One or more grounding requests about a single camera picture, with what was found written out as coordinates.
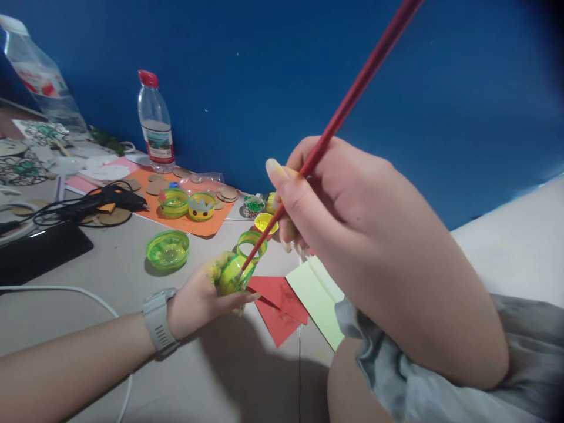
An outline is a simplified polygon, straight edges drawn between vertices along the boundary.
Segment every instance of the red bottle cap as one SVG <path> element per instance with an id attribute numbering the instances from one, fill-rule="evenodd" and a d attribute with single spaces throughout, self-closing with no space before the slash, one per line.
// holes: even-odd
<path id="1" fill-rule="evenodd" d="M 153 88 L 159 87 L 159 78 L 157 78 L 154 73 L 147 72 L 146 70 L 140 70 L 139 79 L 143 85 L 151 86 Z"/>

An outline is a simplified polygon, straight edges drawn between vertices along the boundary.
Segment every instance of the water bottle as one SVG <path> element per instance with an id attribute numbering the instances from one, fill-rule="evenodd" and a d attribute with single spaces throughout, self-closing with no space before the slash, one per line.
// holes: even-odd
<path id="1" fill-rule="evenodd" d="M 0 25 L 7 35 L 6 57 L 47 119 L 62 124 L 77 138 L 88 135 L 86 123 L 59 68 L 31 40 L 24 23 L 0 15 Z"/>
<path id="2" fill-rule="evenodd" d="M 159 79 L 146 70 L 139 71 L 139 79 L 142 86 L 137 109 L 151 167 L 157 173 L 170 173 L 174 170 L 174 149 L 169 110 L 159 93 Z"/>

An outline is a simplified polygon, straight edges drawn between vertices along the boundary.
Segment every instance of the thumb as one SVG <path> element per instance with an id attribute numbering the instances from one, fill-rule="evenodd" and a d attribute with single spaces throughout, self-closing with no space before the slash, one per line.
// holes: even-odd
<path id="1" fill-rule="evenodd" d="M 242 307 L 247 303 L 253 303 L 260 298 L 259 293 L 250 293 L 241 291 L 226 296 L 219 297 L 216 300 L 216 306 L 220 314 L 227 313 L 236 308 Z"/>
<path id="2" fill-rule="evenodd" d="M 309 246 L 317 250 L 323 244 L 340 242 L 344 235 L 342 225 L 325 208 L 307 179 L 289 167 L 280 166 L 275 159 L 266 161 L 266 172 Z"/>

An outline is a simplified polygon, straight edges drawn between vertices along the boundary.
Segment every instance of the red paintbrush handle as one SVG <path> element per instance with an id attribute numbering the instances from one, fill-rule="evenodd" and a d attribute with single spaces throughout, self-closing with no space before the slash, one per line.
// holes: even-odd
<path id="1" fill-rule="evenodd" d="M 423 1 L 424 0 L 404 0 L 404 2 L 401 4 L 398 11 L 394 15 L 394 18 L 386 28 L 386 31 L 384 31 L 384 34 L 380 38 L 380 41 L 378 41 L 378 44 L 376 44 L 376 47 L 372 51 L 372 54 L 355 79 L 352 87 L 341 102 L 341 105 L 331 118 L 331 121 L 325 128 L 325 131 L 323 131 L 323 134 L 319 138 L 319 141 L 307 156 L 304 165 L 300 169 L 300 173 L 303 176 L 309 175 L 313 168 L 317 165 L 319 160 L 321 160 L 323 153 L 325 153 L 325 150 L 327 150 L 329 141 L 331 141 L 331 139 L 335 136 L 335 134 L 343 124 L 345 118 L 351 112 L 354 105 L 357 103 L 357 100 L 360 98 L 362 92 L 368 86 L 368 83 L 370 82 L 380 65 L 383 63 L 384 59 L 394 46 L 395 42 L 400 37 L 401 33 L 404 31 L 413 15 L 415 15 L 415 12 L 419 8 L 419 6 L 421 6 Z M 264 240 L 270 233 L 270 230 L 273 228 L 276 222 L 278 222 L 283 213 L 284 205 L 281 204 L 278 210 L 276 210 L 274 217 L 270 219 L 269 224 L 263 231 L 263 234 L 260 236 L 258 242 L 253 247 L 253 251 L 251 251 L 251 254 L 249 254 L 247 260 L 245 260 L 243 270 L 247 268 L 254 255 L 257 253 L 260 246 L 263 244 Z"/>

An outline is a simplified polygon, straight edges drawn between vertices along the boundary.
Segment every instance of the gray watch strap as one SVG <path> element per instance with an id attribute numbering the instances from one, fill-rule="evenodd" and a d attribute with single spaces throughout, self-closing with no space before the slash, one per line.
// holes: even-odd
<path id="1" fill-rule="evenodd" d="M 172 353 L 179 345 L 169 330 L 166 320 L 167 307 L 166 303 L 176 295 L 178 289 L 169 288 L 159 291 L 145 300 L 143 304 L 143 317 L 145 318 L 145 326 L 149 330 L 151 341 L 162 355 Z"/>

